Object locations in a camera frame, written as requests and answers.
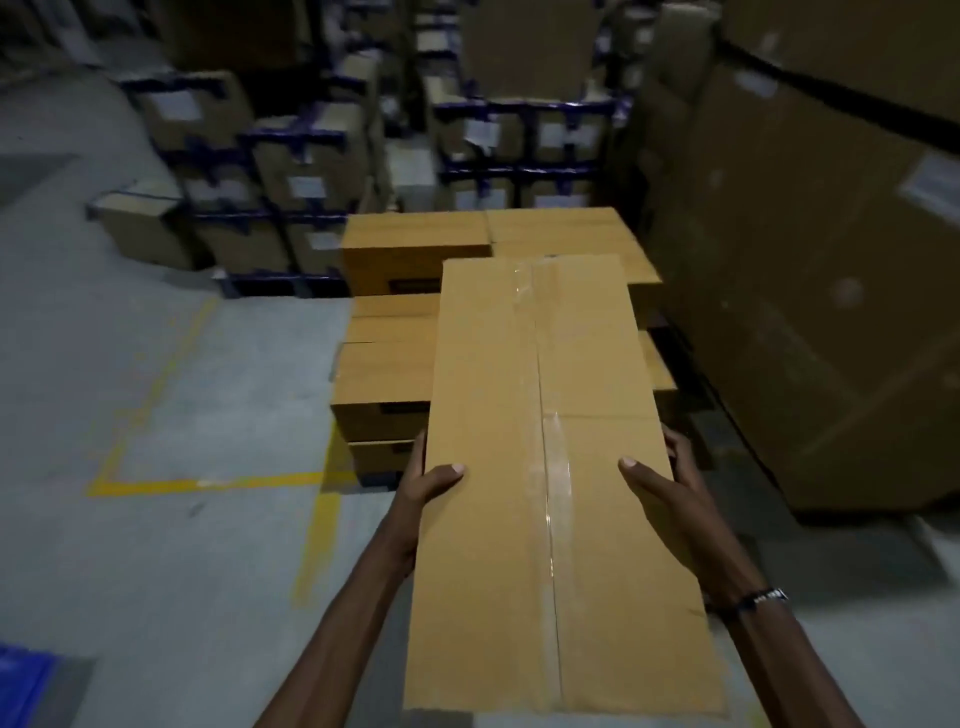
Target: bracelet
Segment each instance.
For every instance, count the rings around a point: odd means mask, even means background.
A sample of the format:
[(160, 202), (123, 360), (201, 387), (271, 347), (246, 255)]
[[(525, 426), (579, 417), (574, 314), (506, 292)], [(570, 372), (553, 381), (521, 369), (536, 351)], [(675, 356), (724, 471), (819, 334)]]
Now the bracelet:
[(740, 619), (743, 612), (755, 612), (756, 606), (765, 601), (789, 601), (790, 597), (786, 595), (783, 589), (766, 589), (762, 592), (753, 592), (744, 596), (732, 607), (713, 607), (713, 614), (720, 618), (725, 624)]

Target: hand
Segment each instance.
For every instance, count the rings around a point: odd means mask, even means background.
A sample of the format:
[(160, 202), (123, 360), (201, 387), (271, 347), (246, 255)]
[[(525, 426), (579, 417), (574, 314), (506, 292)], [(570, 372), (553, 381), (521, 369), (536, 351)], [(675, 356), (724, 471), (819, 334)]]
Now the hand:
[(620, 459), (620, 472), (636, 493), (662, 500), (686, 536), (697, 576), (715, 606), (730, 607), (744, 596), (767, 589), (766, 579), (737, 540), (697, 469), (690, 441), (663, 426), (676, 481), (655, 473), (632, 457)]
[(377, 529), (391, 556), (400, 560), (407, 573), (413, 570), (417, 555), (423, 506), (456, 485), (467, 469), (463, 465), (438, 465), (429, 473), (424, 473), (425, 451), (426, 430), (414, 441), (413, 452), (396, 489), (394, 502)]

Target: concrete floor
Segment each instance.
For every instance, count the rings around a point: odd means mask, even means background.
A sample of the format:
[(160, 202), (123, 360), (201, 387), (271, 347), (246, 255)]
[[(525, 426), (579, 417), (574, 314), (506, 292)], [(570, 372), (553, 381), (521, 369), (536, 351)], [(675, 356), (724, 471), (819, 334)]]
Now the concrete floor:
[[(0, 155), (14, 154), (76, 158), (0, 209), (0, 641), (93, 661), (78, 728), (250, 725), (390, 496), (340, 499), (332, 557), (295, 605), (317, 489), (217, 486), (322, 468), (328, 374), (349, 302), (220, 302), (206, 275), (117, 255), (84, 220), (83, 204), (165, 171), (123, 96), (97, 74), (50, 78), (0, 98)], [(131, 431), (138, 416), (144, 426)], [(864, 720), (875, 728), (956, 725), (960, 522), (801, 529), (723, 418), (700, 420), (723, 454), (711, 481), (725, 510), (795, 597)], [(89, 497), (120, 436), (126, 452), (113, 479), (209, 487)], [(409, 598), (408, 584), (351, 726), (436, 722), (400, 714)], [(764, 725), (721, 630), (717, 644), (730, 665), (729, 720), (473, 723)]]

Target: person's right arm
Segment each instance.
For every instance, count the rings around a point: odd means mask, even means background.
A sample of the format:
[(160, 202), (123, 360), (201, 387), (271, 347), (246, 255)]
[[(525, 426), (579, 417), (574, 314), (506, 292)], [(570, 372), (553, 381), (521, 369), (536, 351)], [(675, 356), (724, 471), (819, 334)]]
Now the person's right arm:
[[(663, 432), (675, 458), (676, 481), (629, 457), (620, 460), (620, 472), (635, 492), (646, 491), (666, 503), (686, 536), (710, 601), (729, 609), (769, 585), (720, 515), (689, 441), (666, 427)], [(771, 599), (738, 612), (728, 620), (728, 629), (775, 728), (863, 728), (783, 601)]]

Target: person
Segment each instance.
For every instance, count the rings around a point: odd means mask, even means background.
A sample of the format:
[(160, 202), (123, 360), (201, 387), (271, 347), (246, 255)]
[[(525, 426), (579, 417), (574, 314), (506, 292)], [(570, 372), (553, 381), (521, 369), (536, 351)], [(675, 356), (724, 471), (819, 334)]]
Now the person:
[[(782, 593), (727, 526), (697, 469), (689, 441), (663, 428), (674, 480), (631, 457), (618, 465), (627, 485), (662, 500), (689, 542), (697, 576), (733, 643), (774, 728), (863, 728)], [(426, 434), (414, 444), (396, 495), (316, 633), (255, 728), (341, 728), (400, 584), (413, 571), (420, 514), (466, 471), (423, 472)]]

